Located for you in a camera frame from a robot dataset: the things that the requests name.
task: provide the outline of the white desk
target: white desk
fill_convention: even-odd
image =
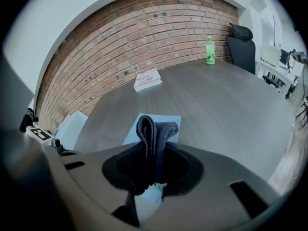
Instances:
[[[291,85],[296,85],[293,80],[294,77],[289,74],[287,71],[284,71],[282,68],[280,68],[279,66],[274,67],[262,60],[257,61],[257,64],[259,66],[259,72],[258,72],[258,77],[260,75],[260,73],[262,73],[262,76],[265,75],[265,72],[268,71],[271,74],[275,75],[278,79],[280,79],[281,81],[284,82],[284,86],[281,90],[281,94],[283,95],[283,97],[286,96],[286,94],[288,93],[289,88],[291,87]]]

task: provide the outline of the green bottle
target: green bottle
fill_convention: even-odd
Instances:
[[[212,36],[207,36],[206,41],[206,64],[215,64],[215,44],[212,40]]]

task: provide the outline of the brick wall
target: brick wall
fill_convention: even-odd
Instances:
[[[61,44],[43,77],[39,124],[55,128],[76,110],[89,115],[106,92],[148,68],[205,58],[211,35],[216,57],[230,59],[225,36],[237,9],[222,0],[118,0],[79,24]]]

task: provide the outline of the blue paper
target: blue paper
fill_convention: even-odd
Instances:
[[[124,142],[122,145],[125,145],[125,144],[130,144],[130,143],[135,143],[135,142],[139,142],[140,139],[139,137],[137,136],[137,133],[136,133],[136,125],[137,125],[137,122],[139,120],[139,118],[142,116],[142,115],[148,115],[149,117],[151,117],[153,119],[154,122],[169,122],[169,121],[174,121],[178,124],[179,126],[179,132],[174,135],[173,137],[169,138],[169,142],[173,142],[173,143],[178,143],[179,141],[179,134],[180,134],[180,125],[181,125],[181,116],[179,115],[150,115],[150,114],[144,114],[144,113],[140,113],[133,126],[131,127],[131,129],[129,130],[129,133],[128,135],[126,136]]]
[[[149,186],[147,190],[144,191],[140,196],[152,203],[158,203],[163,196],[163,188],[167,186],[167,183],[159,184],[154,183],[152,186]]]

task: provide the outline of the desk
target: desk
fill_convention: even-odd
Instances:
[[[286,96],[288,93],[288,90],[290,89],[291,85],[296,85],[293,80],[294,77],[289,74],[288,72],[281,69],[279,66],[274,67],[267,62],[264,62],[262,60],[257,61],[257,64],[259,65],[259,73],[261,72],[262,75],[265,75],[265,71],[270,72],[271,74],[274,74],[278,79],[284,82],[284,87],[282,88],[282,91],[280,92],[283,97]]]
[[[268,180],[286,148],[290,103],[255,75],[226,62],[189,62],[159,71],[162,84],[130,82],[102,96],[74,150],[122,145],[139,113],[181,116],[179,143],[226,155]]]

